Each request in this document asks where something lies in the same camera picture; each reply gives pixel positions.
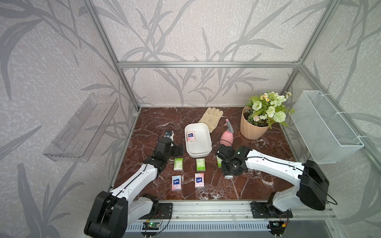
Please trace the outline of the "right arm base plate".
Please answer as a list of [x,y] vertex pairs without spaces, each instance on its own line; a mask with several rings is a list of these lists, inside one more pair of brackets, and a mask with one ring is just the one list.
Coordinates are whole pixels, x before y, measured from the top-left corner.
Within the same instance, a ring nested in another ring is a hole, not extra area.
[[266,202],[256,202],[252,201],[250,203],[251,212],[253,218],[262,218],[262,219],[290,219],[293,218],[292,211],[289,209],[285,212],[282,212],[275,208],[273,205],[269,205]]

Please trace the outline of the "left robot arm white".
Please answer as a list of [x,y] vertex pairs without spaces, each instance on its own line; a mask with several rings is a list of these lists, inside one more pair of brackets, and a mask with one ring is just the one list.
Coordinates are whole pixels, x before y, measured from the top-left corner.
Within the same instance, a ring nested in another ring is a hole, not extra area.
[[84,233],[92,238],[121,238],[129,225],[150,214],[156,204],[153,196],[135,200],[141,191],[163,172],[172,157],[184,154],[184,145],[161,137],[151,156],[130,178],[110,192],[100,192],[92,205]]

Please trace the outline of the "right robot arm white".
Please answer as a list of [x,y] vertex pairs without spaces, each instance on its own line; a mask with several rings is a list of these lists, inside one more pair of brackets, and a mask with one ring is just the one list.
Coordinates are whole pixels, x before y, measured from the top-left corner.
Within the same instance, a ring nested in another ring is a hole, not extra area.
[[267,203],[262,203],[266,213],[285,213],[294,207],[305,205],[313,210],[325,210],[329,181],[318,164],[312,160],[304,163],[278,159],[247,146],[236,150],[220,145],[216,157],[222,160],[225,176],[239,176],[248,170],[265,172],[290,184],[291,188],[273,192]]

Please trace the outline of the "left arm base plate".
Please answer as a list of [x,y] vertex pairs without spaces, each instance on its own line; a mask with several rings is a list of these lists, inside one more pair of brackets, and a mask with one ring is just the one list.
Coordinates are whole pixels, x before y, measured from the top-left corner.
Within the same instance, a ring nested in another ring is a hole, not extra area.
[[173,203],[155,203],[151,211],[142,216],[141,219],[167,219],[172,218]]

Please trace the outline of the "pink Tempo tissue pack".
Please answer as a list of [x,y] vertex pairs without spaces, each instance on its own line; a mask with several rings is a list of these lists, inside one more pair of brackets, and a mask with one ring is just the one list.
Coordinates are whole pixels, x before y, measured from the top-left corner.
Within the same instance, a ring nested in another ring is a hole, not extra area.
[[195,132],[188,131],[187,132],[187,142],[195,142]]

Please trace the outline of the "green tissue pack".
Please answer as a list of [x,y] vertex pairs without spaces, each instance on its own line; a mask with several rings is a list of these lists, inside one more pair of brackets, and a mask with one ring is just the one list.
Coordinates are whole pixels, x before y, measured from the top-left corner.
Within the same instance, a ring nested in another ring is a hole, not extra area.
[[196,159],[196,170],[198,172],[206,171],[206,163],[204,158]]
[[218,156],[216,157],[216,159],[217,159],[218,168],[221,168],[221,166],[222,166],[222,160]]
[[174,171],[182,171],[183,170],[183,158],[175,158],[174,159]]

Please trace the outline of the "pink blue Tempo pack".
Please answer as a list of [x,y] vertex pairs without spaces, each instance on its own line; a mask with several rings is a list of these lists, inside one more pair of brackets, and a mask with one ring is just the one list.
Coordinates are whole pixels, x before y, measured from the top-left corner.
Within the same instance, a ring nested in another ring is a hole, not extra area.
[[181,190],[182,189],[182,176],[172,176],[171,190]]

